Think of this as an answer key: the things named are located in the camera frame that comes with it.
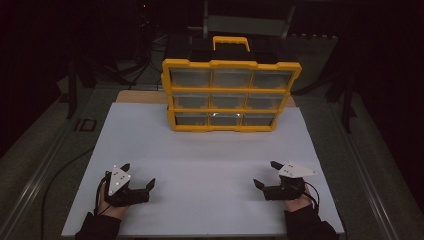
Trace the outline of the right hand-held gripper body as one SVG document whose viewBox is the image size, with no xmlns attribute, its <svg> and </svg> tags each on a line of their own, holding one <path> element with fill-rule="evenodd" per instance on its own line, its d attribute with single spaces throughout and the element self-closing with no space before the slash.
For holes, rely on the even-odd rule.
<svg viewBox="0 0 424 240">
<path fill-rule="evenodd" d="M 266 200 L 294 200 L 306 192 L 305 177 L 316 176 L 317 171 L 301 164 L 288 161 L 278 171 L 280 184 L 265 186 L 263 193 Z"/>
</svg>

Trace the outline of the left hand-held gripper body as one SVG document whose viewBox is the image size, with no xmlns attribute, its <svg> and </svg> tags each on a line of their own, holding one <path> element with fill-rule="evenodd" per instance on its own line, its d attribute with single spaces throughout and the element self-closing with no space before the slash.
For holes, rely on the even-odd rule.
<svg viewBox="0 0 424 240">
<path fill-rule="evenodd" d="M 114 166 L 111 172 L 106 174 L 106 187 L 104 200 L 114 207 L 125 207 L 149 201 L 149 191 L 146 189 L 129 188 L 131 175 Z"/>
</svg>

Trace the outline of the yellow and black organizer cabinet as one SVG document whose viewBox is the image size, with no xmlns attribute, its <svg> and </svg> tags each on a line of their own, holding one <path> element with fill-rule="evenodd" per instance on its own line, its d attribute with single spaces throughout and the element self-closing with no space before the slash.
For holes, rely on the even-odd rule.
<svg viewBox="0 0 424 240">
<path fill-rule="evenodd" d="M 175 131 L 269 132 L 302 67 L 280 39 L 169 37 L 161 82 Z"/>
</svg>

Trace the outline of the person's left hand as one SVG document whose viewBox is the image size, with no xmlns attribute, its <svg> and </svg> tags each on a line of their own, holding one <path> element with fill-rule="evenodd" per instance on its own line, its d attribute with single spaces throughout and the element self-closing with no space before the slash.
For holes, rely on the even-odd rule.
<svg viewBox="0 0 424 240">
<path fill-rule="evenodd" d="M 126 211 L 129 209 L 128 206 L 125 207 L 114 207 L 109 205 L 105 201 L 101 201 L 98 206 L 97 214 L 113 217 L 119 220 L 122 220 Z"/>
</svg>

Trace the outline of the person's right hand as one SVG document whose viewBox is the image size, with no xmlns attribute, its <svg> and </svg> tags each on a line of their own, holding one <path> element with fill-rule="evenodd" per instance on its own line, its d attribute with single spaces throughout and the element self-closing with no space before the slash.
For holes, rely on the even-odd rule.
<svg viewBox="0 0 424 240">
<path fill-rule="evenodd" d="M 308 196 L 302 194 L 297 199 L 294 199 L 294 200 L 284 200 L 283 201 L 283 204 L 285 205 L 286 210 L 288 212 L 295 212 L 297 210 L 300 210 L 302 208 L 305 208 L 305 207 L 311 205 L 312 204 L 312 200 Z"/>
</svg>

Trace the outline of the black stand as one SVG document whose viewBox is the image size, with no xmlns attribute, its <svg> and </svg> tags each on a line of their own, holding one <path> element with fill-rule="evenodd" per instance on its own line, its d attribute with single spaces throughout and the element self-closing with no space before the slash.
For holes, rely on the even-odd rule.
<svg viewBox="0 0 424 240">
<path fill-rule="evenodd" d="M 71 119 L 77 109 L 77 74 L 75 69 L 75 61 L 70 60 L 68 63 L 68 114 L 67 118 Z"/>
</svg>

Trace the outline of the grid of clear drawers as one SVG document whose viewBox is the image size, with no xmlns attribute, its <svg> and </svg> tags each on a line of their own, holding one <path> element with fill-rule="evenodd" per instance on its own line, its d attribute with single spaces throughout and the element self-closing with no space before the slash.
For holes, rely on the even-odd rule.
<svg viewBox="0 0 424 240">
<path fill-rule="evenodd" d="M 287 70 L 170 70 L 168 119 L 176 131 L 272 131 L 288 98 Z M 177 125 L 178 112 L 206 113 L 207 124 Z"/>
</svg>

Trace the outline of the metal floor rail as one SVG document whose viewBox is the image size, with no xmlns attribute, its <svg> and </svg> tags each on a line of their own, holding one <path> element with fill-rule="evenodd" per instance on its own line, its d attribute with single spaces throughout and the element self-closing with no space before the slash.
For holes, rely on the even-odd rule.
<svg viewBox="0 0 424 240">
<path fill-rule="evenodd" d="M 342 124 L 342 107 L 329 104 L 336 126 L 353 157 L 361 187 L 384 240 L 424 240 L 424 215 L 412 197 L 390 151 L 362 105 Z"/>
<path fill-rule="evenodd" d="M 67 105 L 54 103 L 0 159 L 0 240 L 14 238 L 85 107 L 68 116 Z"/>
</svg>

